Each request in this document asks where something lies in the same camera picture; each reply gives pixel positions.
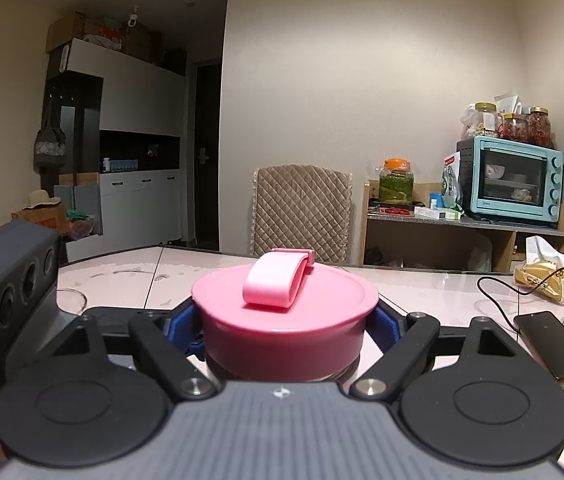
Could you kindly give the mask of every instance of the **pink container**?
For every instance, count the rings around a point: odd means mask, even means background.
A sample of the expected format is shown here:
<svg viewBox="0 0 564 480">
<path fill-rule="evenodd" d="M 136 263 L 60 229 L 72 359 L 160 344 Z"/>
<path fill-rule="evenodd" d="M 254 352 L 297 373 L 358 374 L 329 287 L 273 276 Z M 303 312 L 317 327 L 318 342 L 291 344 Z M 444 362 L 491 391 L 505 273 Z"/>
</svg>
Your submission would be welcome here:
<svg viewBox="0 0 564 480">
<path fill-rule="evenodd" d="M 315 381 L 344 370 L 378 301 L 366 280 L 292 250 L 208 274 L 191 294 L 210 357 L 254 381 Z"/>
</svg>

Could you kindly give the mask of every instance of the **oven glass window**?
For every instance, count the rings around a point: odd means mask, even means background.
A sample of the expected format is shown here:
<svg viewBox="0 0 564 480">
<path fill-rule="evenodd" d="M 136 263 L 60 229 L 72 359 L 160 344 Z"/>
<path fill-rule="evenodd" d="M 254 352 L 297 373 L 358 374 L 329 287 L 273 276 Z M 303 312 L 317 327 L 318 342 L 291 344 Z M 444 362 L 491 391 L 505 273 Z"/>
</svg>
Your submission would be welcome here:
<svg viewBox="0 0 564 480">
<path fill-rule="evenodd" d="M 546 160 L 482 150 L 479 198 L 544 206 Z"/>
</svg>

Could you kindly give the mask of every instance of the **white logo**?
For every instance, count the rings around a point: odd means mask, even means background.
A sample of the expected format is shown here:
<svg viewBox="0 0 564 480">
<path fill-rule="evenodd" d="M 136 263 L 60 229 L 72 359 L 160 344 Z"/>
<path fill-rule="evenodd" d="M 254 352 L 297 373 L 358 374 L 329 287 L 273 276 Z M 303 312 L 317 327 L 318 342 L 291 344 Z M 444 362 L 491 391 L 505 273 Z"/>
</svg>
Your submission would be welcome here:
<svg viewBox="0 0 564 480">
<path fill-rule="evenodd" d="M 286 399 L 286 397 L 293 394 L 291 390 L 284 388 L 283 386 L 280 386 L 278 389 L 273 390 L 271 393 L 278 399 Z"/>
</svg>

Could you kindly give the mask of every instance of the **black cable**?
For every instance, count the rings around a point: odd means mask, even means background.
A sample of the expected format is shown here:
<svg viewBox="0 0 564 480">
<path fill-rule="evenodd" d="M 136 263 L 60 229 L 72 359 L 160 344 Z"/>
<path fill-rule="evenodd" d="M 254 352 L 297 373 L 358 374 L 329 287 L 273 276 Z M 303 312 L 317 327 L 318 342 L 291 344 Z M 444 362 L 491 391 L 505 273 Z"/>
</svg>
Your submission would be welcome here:
<svg viewBox="0 0 564 480">
<path fill-rule="evenodd" d="M 529 296 L 530 294 L 533 294 L 538 288 L 540 288 L 541 286 L 543 286 L 550 277 L 555 276 L 558 272 L 562 272 L 564 270 L 564 267 L 560 267 L 557 270 L 554 270 L 551 274 L 549 274 L 545 279 L 543 279 L 540 283 L 538 283 L 536 286 L 534 286 L 534 288 L 532 288 L 530 291 L 527 292 L 521 292 L 518 288 L 515 288 L 511 285 L 508 285 L 508 283 L 503 282 L 502 280 L 499 280 L 497 278 L 493 278 L 492 276 L 482 276 L 478 282 L 477 282 L 477 286 L 478 286 L 478 290 L 484 294 L 487 298 L 489 298 L 489 300 L 491 300 L 491 303 L 493 303 L 498 310 L 500 311 L 500 313 L 502 314 L 502 317 L 504 318 L 504 321 L 507 322 L 507 324 L 510 326 L 511 330 L 513 332 L 515 332 L 516 334 L 520 333 L 520 330 L 518 330 L 517 328 L 515 328 L 513 326 L 513 323 L 510 322 L 510 320 L 508 320 L 507 314 L 504 312 L 504 310 L 502 309 L 502 307 L 500 306 L 500 304 L 495 301 L 495 299 L 488 294 L 480 285 L 480 283 L 484 280 L 491 280 L 491 282 L 497 282 L 497 283 L 501 283 L 502 285 L 506 286 L 507 288 L 510 288 L 510 290 L 512 290 L 513 292 L 517 292 L 520 296 Z"/>
</svg>

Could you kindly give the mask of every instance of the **door handle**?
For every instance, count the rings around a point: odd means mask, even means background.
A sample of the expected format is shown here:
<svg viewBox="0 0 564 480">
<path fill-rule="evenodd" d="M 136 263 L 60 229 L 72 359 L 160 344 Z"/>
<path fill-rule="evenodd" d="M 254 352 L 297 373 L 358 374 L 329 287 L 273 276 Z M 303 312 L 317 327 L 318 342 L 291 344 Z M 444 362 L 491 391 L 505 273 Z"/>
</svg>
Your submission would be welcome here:
<svg viewBox="0 0 564 480">
<path fill-rule="evenodd" d="M 206 164 L 208 157 L 206 156 L 206 148 L 200 148 L 200 164 Z"/>
</svg>

